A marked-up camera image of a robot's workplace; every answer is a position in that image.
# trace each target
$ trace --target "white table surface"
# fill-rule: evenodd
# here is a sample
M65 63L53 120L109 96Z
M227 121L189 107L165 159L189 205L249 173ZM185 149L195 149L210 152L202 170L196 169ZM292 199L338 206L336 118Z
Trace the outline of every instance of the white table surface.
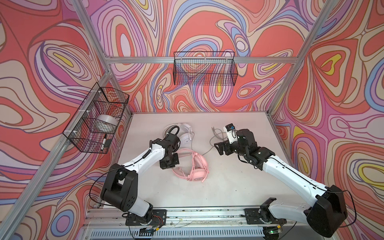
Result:
M124 164L142 153L149 140L161 137L169 124L186 122L195 132L193 150L203 154L211 146L211 127L222 129L233 123L237 130L253 132L259 146L275 152L286 161L265 113L164 113L134 114L118 163ZM204 155L209 175L204 183L176 177L171 169L156 163L139 177L138 196L154 207L208 207L260 205L270 197L302 203L303 199L274 176L242 163L236 154L220 156L215 148ZM180 158L180 167L190 171L191 157Z

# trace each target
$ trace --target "pink headphones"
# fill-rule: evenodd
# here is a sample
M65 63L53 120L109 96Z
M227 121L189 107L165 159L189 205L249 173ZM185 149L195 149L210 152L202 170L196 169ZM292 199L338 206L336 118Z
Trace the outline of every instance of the pink headphones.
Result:
M208 176L208 173L209 173L208 163L205 160L205 158L202 155L200 155L199 153L197 153L191 149L188 149L188 148L179 149L177 151L177 153L182 152L182 151L187 151L187 152L192 153L192 170L188 176L185 175L185 173L183 172L181 167L177 167L176 170L175 170L175 168L172 168L173 173L177 177L179 177L181 179L185 179L187 181L204 182Z

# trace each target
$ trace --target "metal base plate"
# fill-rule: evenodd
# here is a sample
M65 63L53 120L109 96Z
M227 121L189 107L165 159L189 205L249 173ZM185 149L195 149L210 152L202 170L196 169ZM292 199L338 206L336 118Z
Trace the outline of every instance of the metal base plate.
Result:
M149 226L158 226L158 225L165 225L166 223L166 218L167 218L167 210L165 209L154 209L153 210L153 217L152 221L148 224ZM126 226L145 226L142 225L138 221L139 217L136 214L129 214L129 217L127 217L125 221Z
M260 208L244 209L244 212L245 212L244 215L249 216L249 217L246 217L247 224L281 224L281 221L278 222L277 220L272 221L271 223L265 223L265 222L261 221L260 218L258 218L259 210L260 210Z

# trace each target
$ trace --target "black wire basket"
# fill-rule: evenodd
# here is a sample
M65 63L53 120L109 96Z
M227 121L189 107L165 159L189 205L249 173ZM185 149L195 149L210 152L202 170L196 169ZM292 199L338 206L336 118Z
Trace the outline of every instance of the black wire basket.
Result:
M129 95L115 88L97 86L97 93L79 122L69 134L68 131L63 134L80 152L105 154L128 104ZM101 117L103 115L109 116L108 122Z
M174 52L175 85L234 86L238 76L233 51Z

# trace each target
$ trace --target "psychedelic wall pattern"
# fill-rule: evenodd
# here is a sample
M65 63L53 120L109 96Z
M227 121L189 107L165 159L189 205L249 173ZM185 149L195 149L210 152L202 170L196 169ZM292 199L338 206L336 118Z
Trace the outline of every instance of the psychedelic wall pattern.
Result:
M321 0L86 1L107 56L173 56L234 50L237 56L296 56Z
M339 239L384 239L383 37L383 1L340 1L273 112L295 167L352 193Z
M175 86L173 64L112 67L132 112L265 111L290 64L238 64L235 86Z
M236 56L296 56L323 2L95 0L85 6L107 56L226 50ZM133 112L195 112L265 111L289 65L238 64L235 87L174 86L172 64L111 67L131 94Z
M70 0L0 1L0 220L103 74ZM68 147L14 239L76 236L93 207L86 192L111 163L126 117L108 154Z

